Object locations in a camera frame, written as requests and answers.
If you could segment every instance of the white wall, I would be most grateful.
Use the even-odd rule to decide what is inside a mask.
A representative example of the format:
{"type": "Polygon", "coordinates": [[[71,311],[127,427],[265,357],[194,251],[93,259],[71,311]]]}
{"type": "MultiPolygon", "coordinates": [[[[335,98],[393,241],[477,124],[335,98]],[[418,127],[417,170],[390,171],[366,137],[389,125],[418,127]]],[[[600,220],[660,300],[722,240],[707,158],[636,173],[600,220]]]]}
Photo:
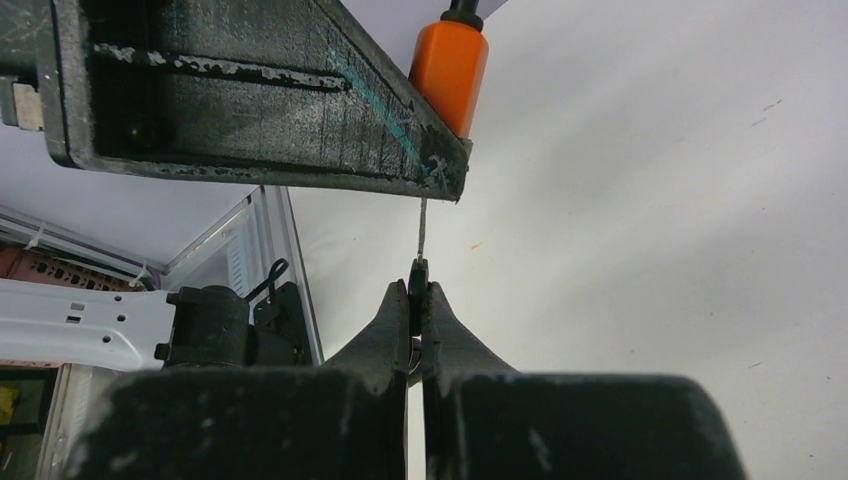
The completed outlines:
{"type": "MultiPolygon", "coordinates": [[[[848,3],[512,0],[486,33],[426,248],[460,319],[522,370],[697,379],[752,478],[848,478],[848,3]]],[[[408,274],[417,202],[294,197],[329,354],[408,274]]]]}

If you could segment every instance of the red object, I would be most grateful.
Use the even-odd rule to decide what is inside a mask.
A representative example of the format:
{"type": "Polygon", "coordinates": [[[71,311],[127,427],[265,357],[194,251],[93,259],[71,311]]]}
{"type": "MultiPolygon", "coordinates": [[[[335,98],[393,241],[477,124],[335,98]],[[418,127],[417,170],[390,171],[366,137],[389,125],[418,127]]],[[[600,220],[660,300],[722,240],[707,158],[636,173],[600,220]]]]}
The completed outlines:
{"type": "Polygon", "coordinates": [[[0,278],[86,290],[132,291],[123,280],[16,247],[0,250],[0,278]]]}
{"type": "Polygon", "coordinates": [[[467,138],[489,43],[477,29],[442,20],[421,30],[409,80],[460,138],[467,138]]]}

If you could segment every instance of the white cable tie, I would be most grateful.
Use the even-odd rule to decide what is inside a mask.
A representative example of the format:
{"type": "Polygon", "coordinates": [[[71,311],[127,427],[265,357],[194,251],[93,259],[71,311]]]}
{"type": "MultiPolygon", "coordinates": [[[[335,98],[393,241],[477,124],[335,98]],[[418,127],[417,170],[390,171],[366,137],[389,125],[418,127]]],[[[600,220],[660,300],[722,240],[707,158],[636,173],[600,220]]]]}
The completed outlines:
{"type": "Polygon", "coordinates": [[[140,281],[141,281],[141,279],[144,277],[144,274],[145,274],[145,273],[147,273],[147,260],[145,260],[145,261],[143,261],[143,262],[141,263],[141,271],[140,271],[140,272],[138,272],[138,276],[137,276],[137,277],[135,277],[135,278],[134,278],[134,279],[130,282],[130,288],[135,288],[135,286],[136,286],[136,285],[138,285],[138,282],[140,282],[140,281]]]}
{"type": "Polygon", "coordinates": [[[41,222],[41,225],[38,227],[38,231],[35,232],[35,235],[29,240],[27,246],[24,247],[24,250],[31,250],[38,246],[38,242],[41,241],[41,236],[44,235],[44,227],[47,226],[47,222],[41,222]]]}

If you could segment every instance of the thin wire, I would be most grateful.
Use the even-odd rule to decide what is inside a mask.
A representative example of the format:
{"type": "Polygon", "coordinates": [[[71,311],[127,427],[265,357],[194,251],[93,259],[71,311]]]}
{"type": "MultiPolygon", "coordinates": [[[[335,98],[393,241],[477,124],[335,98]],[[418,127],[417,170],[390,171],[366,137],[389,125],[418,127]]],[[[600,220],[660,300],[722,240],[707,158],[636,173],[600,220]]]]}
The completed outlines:
{"type": "Polygon", "coordinates": [[[418,219],[418,261],[424,259],[424,236],[427,231],[427,199],[421,199],[421,218],[418,219]]]}
{"type": "Polygon", "coordinates": [[[271,265],[271,270],[268,272],[268,299],[271,303],[274,303],[277,299],[277,289],[274,288],[274,282],[276,282],[288,268],[289,262],[287,262],[285,258],[281,258],[271,265]]]}

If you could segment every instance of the teal marker line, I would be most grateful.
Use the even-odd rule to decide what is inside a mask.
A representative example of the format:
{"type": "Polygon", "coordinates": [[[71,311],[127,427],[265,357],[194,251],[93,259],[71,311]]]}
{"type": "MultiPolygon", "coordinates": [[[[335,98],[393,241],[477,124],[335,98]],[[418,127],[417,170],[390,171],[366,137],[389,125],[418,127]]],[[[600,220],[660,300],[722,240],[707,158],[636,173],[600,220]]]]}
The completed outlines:
{"type": "Polygon", "coordinates": [[[418,150],[415,149],[415,145],[412,144],[412,140],[406,135],[406,132],[403,131],[403,128],[395,121],[392,114],[389,113],[389,109],[383,104],[383,102],[377,97],[368,85],[365,85],[365,81],[359,77],[350,67],[347,66],[343,61],[339,60],[336,56],[336,52],[330,51],[330,56],[333,58],[333,62],[341,69],[342,75],[353,85],[359,93],[361,93],[368,103],[374,108],[378,115],[386,122],[386,126],[389,127],[389,132],[395,137],[395,140],[400,143],[401,147],[406,150],[406,154],[412,161],[421,168],[421,171],[424,172],[424,176],[430,176],[430,169],[424,166],[421,163],[421,155],[418,154],[418,150]]]}

